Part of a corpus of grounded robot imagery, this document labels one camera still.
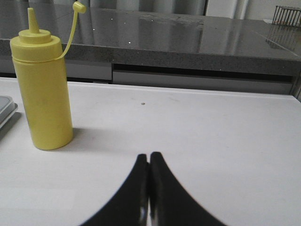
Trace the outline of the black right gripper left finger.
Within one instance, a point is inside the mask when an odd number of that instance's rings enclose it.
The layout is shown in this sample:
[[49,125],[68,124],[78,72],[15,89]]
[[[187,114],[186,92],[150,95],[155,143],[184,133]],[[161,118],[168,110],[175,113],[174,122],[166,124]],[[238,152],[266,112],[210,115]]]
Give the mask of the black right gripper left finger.
[[83,226],[145,226],[148,214],[147,156],[137,156],[134,166],[110,200]]

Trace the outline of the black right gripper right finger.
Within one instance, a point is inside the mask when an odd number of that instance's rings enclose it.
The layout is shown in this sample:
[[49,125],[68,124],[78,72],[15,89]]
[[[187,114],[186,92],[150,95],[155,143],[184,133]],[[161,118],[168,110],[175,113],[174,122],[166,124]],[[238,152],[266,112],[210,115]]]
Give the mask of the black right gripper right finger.
[[160,152],[150,156],[150,217],[153,226],[223,226],[182,187]]

